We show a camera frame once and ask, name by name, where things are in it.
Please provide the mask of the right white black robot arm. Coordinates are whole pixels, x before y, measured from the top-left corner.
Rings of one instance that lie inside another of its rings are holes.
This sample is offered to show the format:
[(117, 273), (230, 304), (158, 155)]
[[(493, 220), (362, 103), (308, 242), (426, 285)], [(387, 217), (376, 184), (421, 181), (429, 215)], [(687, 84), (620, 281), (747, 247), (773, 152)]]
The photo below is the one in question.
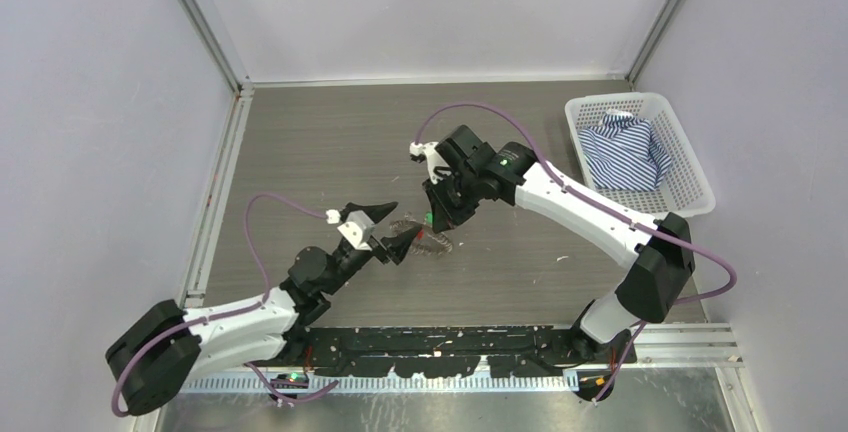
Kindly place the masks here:
[(559, 173), (526, 145), (494, 149), (460, 125), (439, 142), (409, 146), (412, 160), (427, 166), (423, 182), (437, 232), (474, 216), (483, 200), (502, 201), (565, 227), (612, 258), (622, 280), (592, 301), (572, 327), (571, 349), (596, 362), (624, 329), (661, 323), (695, 269), (694, 254), (680, 246), (691, 238), (685, 219), (657, 220), (633, 211)]

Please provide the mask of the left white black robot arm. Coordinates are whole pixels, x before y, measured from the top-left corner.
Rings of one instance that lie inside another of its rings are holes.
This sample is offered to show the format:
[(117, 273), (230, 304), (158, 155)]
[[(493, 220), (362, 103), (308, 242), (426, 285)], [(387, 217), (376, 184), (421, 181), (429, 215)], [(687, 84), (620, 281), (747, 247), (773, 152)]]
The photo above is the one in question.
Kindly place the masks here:
[(188, 382), (225, 369), (275, 358), (298, 364), (307, 327), (327, 312), (338, 292), (371, 260), (401, 263), (422, 229), (414, 224), (376, 238), (375, 227), (397, 205), (348, 203), (322, 213), (340, 235), (336, 248), (307, 246), (286, 279), (257, 296), (212, 307), (182, 308), (173, 299), (150, 307), (105, 352), (115, 386), (115, 416), (143, 416), (170, 402)]

